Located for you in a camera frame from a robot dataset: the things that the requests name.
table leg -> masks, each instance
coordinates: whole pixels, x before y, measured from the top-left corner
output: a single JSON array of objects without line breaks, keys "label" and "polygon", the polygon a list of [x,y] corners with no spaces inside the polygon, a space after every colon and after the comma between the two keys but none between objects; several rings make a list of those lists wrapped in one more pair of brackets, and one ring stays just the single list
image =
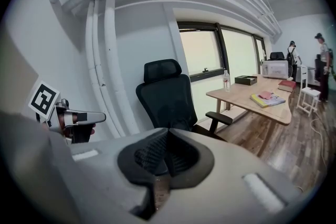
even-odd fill
[{"label": "table leg", "polygon": [[220,99],[217,99],[217,107],[216,107],[216,112],[220,113],[220,107],[221,107],[222,101]]},{"label": "table leg", "polygon": [[275,125],[276,125],[276,122],[271,121],[271,124],[270,124],[269,129],[268,129],[267,134],[266,134],[266,137],[265,137],[265,139],[263,141],[263,144],[261,145],[261,148],[260,148],[260,150],[257,154],[258,157],[260,157],[262,155],[262,153],[264,152],[264,150],[265,150],[265,148],[266,148],[266,146],[267,146],[267,144],[268,144],[268,142],[269,142],[269,140],[272,136],[272,133],[275,129]]},{"label": "table leg", "polygon": [[228,102],[225,102],[225,109],[230,110],[231,109],[231,104]]}]

black pants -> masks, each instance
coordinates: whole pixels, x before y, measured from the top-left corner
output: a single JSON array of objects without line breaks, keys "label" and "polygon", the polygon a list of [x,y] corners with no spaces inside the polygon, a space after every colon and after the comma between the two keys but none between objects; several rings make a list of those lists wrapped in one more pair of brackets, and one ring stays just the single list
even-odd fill
[{"label": "black pants", "polygon": [[296,71],[298,70],[298,65],[293,65],[292,78],[296,81]]},{"label": "black pants", "polygon": [[327,66],[326,62],[321,62],[321,68],[320,68],[320,73],[321,73],[321,81],[320,81],[320,99],[321,100],[327,100],[328,99],[328,94],[329,94],[329,86],[328,86],[328,80],[329,80],[329,73],[324,75],[324,67]]}]

plastic water bottle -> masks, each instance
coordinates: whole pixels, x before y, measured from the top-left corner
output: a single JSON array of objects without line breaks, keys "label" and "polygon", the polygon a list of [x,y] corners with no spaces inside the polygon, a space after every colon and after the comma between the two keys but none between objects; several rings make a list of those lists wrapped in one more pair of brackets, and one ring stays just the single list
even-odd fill
[{"label": "plastic water bottle", "polygon": [[230,75],[228,74],[227,70],[224,70],[224,90],[226,92],[230,91]]}]

black box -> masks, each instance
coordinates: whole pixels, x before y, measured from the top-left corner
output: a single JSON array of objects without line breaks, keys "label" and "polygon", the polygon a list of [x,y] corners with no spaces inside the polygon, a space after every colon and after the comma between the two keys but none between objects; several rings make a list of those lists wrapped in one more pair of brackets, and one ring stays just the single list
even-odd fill
[{"label": "black box", "polygon": [[235,83],[244,84],[244,85],[253,85],[257,83],[258,77],[255,76],[239,76],[235,78]]}]

black and white square marker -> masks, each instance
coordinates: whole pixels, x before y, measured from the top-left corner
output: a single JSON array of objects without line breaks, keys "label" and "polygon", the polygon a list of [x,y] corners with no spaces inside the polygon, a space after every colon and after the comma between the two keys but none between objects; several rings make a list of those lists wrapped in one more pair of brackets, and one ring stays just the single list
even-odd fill
[{"label": "black and white square marker", "polygon": [[46,120],[59,97],[59,91],[41,81],[31,97],[29,107]]}]

